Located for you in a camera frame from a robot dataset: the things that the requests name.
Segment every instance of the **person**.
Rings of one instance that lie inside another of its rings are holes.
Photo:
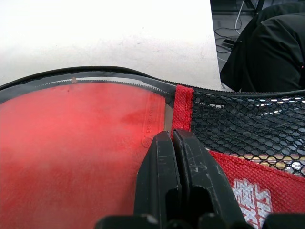
[[[220,72],[234,91],[305,89],[305,2],[270,6],[239,36]]]

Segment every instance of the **mesh pocket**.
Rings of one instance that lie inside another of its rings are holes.
[[[209,149],[305,177],[305,97],[194,92],[191,131]]]

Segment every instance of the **white printed logo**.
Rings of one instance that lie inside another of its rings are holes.
[[[258,184],[248,180],[234,181],[232,188],[247,223],[260,229],[268,214],[272,212],[271,195],[268,189],[260,190]]]

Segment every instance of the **red felt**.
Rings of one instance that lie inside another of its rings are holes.
[[[172,130],[190,130],[193,92],[194,90],[192,88],[184,87],[182,85],[177,86],[173,108]]]
[[[273,212],[305,212],[305,179],[254,162],[210,151],[223,168],[230,185],[248,180],[270,191]]]
[[[226,174],[245,220],[261,229],[270,213],[305,213],[305,179],[210,151]]]
[[[77,83],[0,104],[0,228],[92,229],[132,214],[138,169],[163,130],[165,100]]]

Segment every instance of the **white surface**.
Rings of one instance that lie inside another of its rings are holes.
[[[221,89],[210,1],[0,1],[0,84],[91,65]]]

